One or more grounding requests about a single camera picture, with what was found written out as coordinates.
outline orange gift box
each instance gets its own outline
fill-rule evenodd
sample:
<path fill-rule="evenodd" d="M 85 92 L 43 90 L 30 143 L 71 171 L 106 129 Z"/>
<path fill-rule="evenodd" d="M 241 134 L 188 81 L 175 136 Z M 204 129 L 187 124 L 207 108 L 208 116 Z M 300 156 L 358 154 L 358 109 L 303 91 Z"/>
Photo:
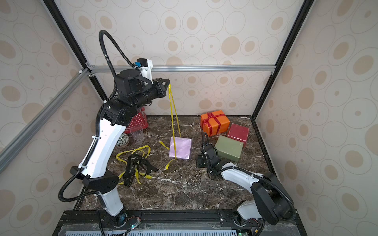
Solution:
<path fill-rule="evenodd" d="M 201 128 L 209 137 L 226 132 L 229 125 L 230 120 L 222 110 L 201 115 Z"/>

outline red gift box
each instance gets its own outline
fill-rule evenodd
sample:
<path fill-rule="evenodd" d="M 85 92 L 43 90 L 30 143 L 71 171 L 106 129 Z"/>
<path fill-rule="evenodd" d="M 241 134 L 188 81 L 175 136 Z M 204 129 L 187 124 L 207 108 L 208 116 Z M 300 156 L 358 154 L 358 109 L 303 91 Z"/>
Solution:
<path fill-rule="evenodd" d="M 249 134 L 249 128 L 232 123 L 230 129 L 227 132 L 227 137 L 243 142 L 243 147 L 247 143 Z"/>

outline ventilation grille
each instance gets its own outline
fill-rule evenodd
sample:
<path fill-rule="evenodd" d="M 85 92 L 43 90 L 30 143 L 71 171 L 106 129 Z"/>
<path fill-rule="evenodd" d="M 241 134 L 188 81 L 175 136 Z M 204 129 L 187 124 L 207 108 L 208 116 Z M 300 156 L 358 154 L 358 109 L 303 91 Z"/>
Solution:
<path fill-rule="evenodd" d="M 109 231 L 113 236 L 125 231 Z M 127 236 L 236 236 L 236 230 L 145 230 L 131 231 Z M 65 236 L 101 236 L 100 231 L 67 231 Z"/>

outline black frame bar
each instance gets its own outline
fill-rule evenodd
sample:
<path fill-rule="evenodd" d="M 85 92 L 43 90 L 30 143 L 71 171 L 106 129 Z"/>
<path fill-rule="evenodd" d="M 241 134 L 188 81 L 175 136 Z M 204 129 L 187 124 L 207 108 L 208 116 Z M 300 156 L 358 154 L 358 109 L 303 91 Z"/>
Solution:
<path fill-rule="evenodd" d="M 267 98 L 267 96 L 270 92 L 270 89 L 272 88 L 274 81 L 276 80 L 276 78 L 277 78 L 277 76 L 278 76 L 278 74 L 279 74 L 279 72 L 280 72 L 280 70 L 281 70 L 281 68 L 284 64 L 286 57 L 289 54 L 290 49 L 293 46 L 293 43 L 294 43 L 296 37 L 298 36 L 298 33 L 301 30 L 301 27 L 302 27 L 302 25 L 303 25 L 303 23 L 304 23 L 304 21 L 307 17 L 308 12 L 311 9 L 313 3 L 314 3 L 314 0 L 305 0 L 303 2 L 302 7 L 299 10 L 298 16 L 294 21 L 293 27 L 290 30 L 289 36 L 287 37 L 286 42 L 285 42 L 285 44 L 282 48 L 282 51 L 281 51 L 280 55 L 278 56 L 278 59 L 277 59 L 277 62 L 276 62 L 276 69 L 275 69 L 274 73 L 272 75 L 270 75 L 270 77 L 269 77 L 269 79 L 266 83 L 266 86 L 265 86 L 265 88 L 264 88 L 264 90 L 263 90 L 263 92 L 262 92 L 262 94 L 259 98 L 259 101 L 257 102 L 257 106 L 256 106 L 255 110 L 253 111 L 253 114 L 252 114 L 252 117 L 251 117 L 253 128 L 255 129 L 255 133 L 256 133 L 257 139 L 259 140 L 261 150 L 264 154 L 264 157 L 265 157 L 266 163 L 268 165 L 269 171 L 272 172 L 273 174 L 276 174 L 276 173 L 274 171 L 272 161 L 269 157 L 269 154 L 266 150 L 265 144 L 264 144 L 263 139 L 261 137 L 259 128 L 257 127 L 256 118 L 257 118 L 262 106 L 264 105 L 264 102 L 265 102 L 265 100 L 266 100 L 266 98 Z"/>
<path fill-rule="evenodd" d="M 81 51 L 79 44 L 77 43 L 75 37 L 73 36 L 70 28 L 68 27 L 66 21 L 64 20 L 54 0 L 43 0 L 43 1 L 47 9 L 49 10 L 51 16 L 54 18 L 56 24 L 58 25 L 63 36 L 66 38 L 76 58 L 79 60 L 81 66 L 83 68 L 88 68 L 88 70 L 90 71 L 87 65 L 87 59 L 85 58 L 83 51 Z M 106 96 L 104 90 L 102 89 L 94 73 L 90 73 L 89 79 L 91 80 L 94 88 L 96 89 L 97 93 L 100 95 L 101 99 L 103 101 L 106 100 L 108 97 Z"/>

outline wire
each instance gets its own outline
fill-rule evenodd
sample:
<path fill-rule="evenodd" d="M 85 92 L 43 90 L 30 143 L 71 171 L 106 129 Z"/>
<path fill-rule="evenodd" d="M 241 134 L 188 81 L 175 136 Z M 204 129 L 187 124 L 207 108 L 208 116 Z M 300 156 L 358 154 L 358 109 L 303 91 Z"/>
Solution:
<path fill-rule="evenodd" d="M 265 220 L 262 219 L 261 227 L 259 226 L 259 229 L 257 230 L 257 233 L 254 236 L 259 236 L 262 233 L 262 231 L 264 230 L 264 227 L 265 227 Z"/>
<path fill-rule="evenodd" d="M 138 218 L 140 221 L 142 221 L 141 218 L 137 217 L 137 216 L 132 216 L 132 217 L 128 218 L 126 221 L 128 221 L 129 219 L 133 219 L 133 218 Z"/>
<path fill-rule="evenodd" d="M 104 233 L 104 230 L 102 228 L 101 215 L 100 215 L 100 211 L 99 210 L 97 210 L 97 215 L 98 215 L 98 227 L 100 228 L 101 235 L 102 236 L 106 236 L 105 233 Z"/>
<path fill-rule="evenodd" d="M 257 220 L 255 220 L 255 219 L 253 219 L 253 218 L 250 218 L 249 220 L 254 220 L 254 221 L 256 221 L 257 225 L 260 227 L 260 224 L 259 224 L 259 222 L 258 222 Z"/>

